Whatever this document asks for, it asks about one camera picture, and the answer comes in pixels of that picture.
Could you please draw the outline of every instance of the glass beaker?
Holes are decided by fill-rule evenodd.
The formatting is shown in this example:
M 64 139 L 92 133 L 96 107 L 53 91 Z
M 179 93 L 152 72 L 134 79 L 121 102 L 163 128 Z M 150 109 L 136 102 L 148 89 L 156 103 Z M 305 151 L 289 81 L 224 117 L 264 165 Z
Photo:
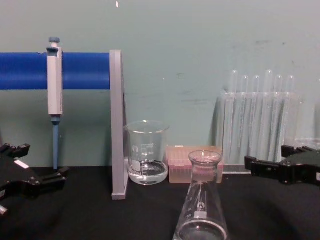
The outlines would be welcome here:
M 191 184 L 173 240 L 228 240 L 228 230 L 217 189 L 221 155 L 197 150 L 189 154 Z
M 136 121 L 124 127 L 128 134 L 128 174 L 133 182 L 153 185 L 168 176 L 168 166 L 164 162 L 168 128 L 154 120 Z

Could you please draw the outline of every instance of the flask label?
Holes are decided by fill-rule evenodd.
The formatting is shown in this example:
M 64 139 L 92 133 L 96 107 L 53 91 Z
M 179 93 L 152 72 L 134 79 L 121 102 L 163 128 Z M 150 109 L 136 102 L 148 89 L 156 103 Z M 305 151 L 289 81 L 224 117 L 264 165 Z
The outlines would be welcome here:
M 206 211 L 195 211 L 194 212 L 194 218 L 195 219 L 206 219 L 207 218 L 207 212 Z

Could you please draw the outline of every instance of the flask neck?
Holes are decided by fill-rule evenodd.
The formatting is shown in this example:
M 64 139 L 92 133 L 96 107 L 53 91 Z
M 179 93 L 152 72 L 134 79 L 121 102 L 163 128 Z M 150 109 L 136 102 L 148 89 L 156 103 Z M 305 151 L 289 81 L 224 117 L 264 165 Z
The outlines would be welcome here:
M 201 166 L 196 163 L 192 163 L 191 180 L 192 183 L 208 183 L 217 182 L 217 169 L 218 164 L 211 166 Z

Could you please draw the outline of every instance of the flask rim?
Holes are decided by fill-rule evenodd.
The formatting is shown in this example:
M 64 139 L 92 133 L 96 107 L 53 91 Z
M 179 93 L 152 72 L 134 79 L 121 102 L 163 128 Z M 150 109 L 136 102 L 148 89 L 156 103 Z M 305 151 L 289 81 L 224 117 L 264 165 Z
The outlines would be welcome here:
M 195 150 L 189 153 L 189 160 L 200 166 L 214 166 L 221 162 L 221 154 L 211 150 Z

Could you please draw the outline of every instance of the erlenmeyer flask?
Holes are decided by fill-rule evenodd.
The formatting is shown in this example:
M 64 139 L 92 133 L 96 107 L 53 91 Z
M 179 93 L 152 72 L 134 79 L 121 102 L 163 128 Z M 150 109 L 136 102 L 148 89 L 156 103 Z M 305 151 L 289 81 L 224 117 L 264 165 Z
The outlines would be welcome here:
M 217 189 L 217 167 L 221 155 L 198 150 L 189 154 L 191 184 L 173 240 L 229 240 Z

